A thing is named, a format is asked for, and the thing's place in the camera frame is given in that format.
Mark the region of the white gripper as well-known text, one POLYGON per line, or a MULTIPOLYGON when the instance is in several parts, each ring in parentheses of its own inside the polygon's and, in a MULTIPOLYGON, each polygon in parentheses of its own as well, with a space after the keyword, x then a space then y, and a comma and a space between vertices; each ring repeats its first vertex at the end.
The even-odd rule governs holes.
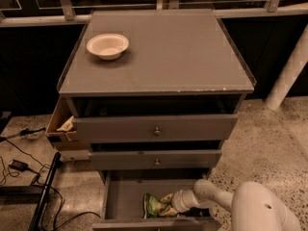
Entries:
POLYGON ((169 193, 161 199, 162 203, 170 204, 159 214, 163 218, 174 218, 178 213, 185 213, 191 208, 199 206, 198 198, 193 190, 180 190, 174 194, 169 193))

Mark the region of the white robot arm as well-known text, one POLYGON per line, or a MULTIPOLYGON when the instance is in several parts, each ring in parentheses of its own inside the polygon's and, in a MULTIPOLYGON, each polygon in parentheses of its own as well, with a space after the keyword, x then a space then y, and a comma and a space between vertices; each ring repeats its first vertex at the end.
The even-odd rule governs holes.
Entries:
POLYGON ((191 189, 170 193, 161 201, 167 204, 163 214, 173 215, 215 202, 231 214, 232 231, 301 231, 290 208, 257 182, 244 182, 235 192, 227 192, 199 179, 191 189))

